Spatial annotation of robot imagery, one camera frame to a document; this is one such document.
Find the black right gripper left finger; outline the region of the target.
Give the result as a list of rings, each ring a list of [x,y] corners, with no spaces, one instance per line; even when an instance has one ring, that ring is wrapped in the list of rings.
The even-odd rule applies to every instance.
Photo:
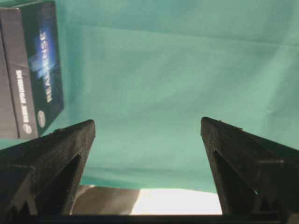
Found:
[[[1,150],[1,223],[69,215],[94,138],[90,119]]]

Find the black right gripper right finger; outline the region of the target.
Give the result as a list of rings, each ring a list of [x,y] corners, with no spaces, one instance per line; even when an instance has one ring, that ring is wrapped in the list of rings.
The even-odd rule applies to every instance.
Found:
[[[200,122],[221,215],[205,224],[296,224],[299,152],[209,117]]]

